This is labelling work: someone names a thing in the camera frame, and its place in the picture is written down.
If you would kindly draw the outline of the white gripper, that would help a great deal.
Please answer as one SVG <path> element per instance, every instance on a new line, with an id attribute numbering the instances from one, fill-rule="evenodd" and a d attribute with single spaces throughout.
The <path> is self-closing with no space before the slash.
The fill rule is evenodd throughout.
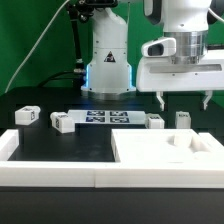
<path id="1" fill-rule="evenodd" d="M 212 90 L 224 90 L 224 50 L 208 50 L 196 64 L 174 64 L 177 41 L 161 37 L 143 44 L 141 53 L 136 87 L 141 92 L 156 92 L 161 111 L 165 110 L 163 92 L 205 91 L 206 110 Z"/>

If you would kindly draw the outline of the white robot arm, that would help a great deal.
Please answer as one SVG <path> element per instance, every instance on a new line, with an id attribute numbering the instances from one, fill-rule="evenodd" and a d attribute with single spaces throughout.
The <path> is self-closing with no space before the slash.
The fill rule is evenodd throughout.
<path id="1" fill-rule="evenodd" d="M 142 45 L 137 76 L 127 62 L 128 24 L 112 12 L 120 2 L 143 2 L 145 17 L 163 26 L 163 36 Z M 224 0 L 81 0 L 82 16 L 93 18 L 93 56 L 82 92 L 118 99 L 136 90 L 203 91 L 207 104 L 224 90 L 224 49 L 207 43 L 208 28 L 224 16 Z"/>

